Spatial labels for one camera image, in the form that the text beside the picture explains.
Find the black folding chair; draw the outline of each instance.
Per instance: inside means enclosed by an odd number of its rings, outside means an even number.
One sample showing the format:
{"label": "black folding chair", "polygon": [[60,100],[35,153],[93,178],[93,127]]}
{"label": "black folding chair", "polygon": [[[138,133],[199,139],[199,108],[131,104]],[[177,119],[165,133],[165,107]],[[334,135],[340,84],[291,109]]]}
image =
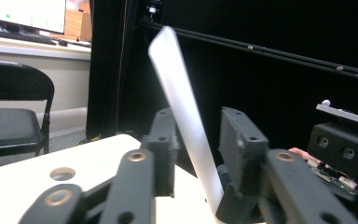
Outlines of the black folding chair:
{"label": "black folding chair", "polygon": [[49,116],[54,96],[51,79],[41,71],[20,63],[0,62],[0,101],[46,101],[40,128],[30,109],[0,108],[0,156],[48,153]]}

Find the white desk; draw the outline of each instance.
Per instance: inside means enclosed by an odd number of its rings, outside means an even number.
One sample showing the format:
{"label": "white desk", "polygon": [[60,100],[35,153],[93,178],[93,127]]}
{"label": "white desk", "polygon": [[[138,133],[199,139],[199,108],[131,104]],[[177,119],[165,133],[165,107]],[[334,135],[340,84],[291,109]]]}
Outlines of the white desk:
{"label": "white desk", "polygon": [[[23,63],[46,73],[54,83],[55,95],[51,110],[87,107],[89,99],[90,49],[37,44],[0,38],[0,61]],[[25,107],[42,112],[44,105]]]}
{"label": "white desk", "polygon": [[[122,134],[0,167],[0,223],[18,223],[34,200],[55,185],[93,188],[114,176],[121,157],[139,146]],[[60,167],[70,167],[76,175],[67,181],[51,179],[51,171]],[[157,223],[214,223],[199,180],[179,167],[175,167],[174,194],[174,199],[156,198]]]}

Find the computer monitor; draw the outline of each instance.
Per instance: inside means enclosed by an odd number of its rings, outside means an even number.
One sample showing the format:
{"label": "computer monitor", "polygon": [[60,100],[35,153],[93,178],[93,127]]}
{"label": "computer monitor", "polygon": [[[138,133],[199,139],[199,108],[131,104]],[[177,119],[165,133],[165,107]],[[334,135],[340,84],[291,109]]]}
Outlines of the computer monitor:
{"label": "computer monitor", "polygon": [[66,0],[0,0],[0,24],[9,31],[36,29],[63,34]]}

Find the white plastic blade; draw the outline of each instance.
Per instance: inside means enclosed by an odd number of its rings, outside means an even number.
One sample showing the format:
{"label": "white plastic blade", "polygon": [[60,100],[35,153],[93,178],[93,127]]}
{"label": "white plastic blade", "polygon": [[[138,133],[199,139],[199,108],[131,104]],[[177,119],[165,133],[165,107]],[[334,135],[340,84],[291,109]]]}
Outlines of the white plastic blade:
{"label": "white plastic blade", "polygon": [[163,27],[148,53],[215,217],[223,189],[173,28]]}

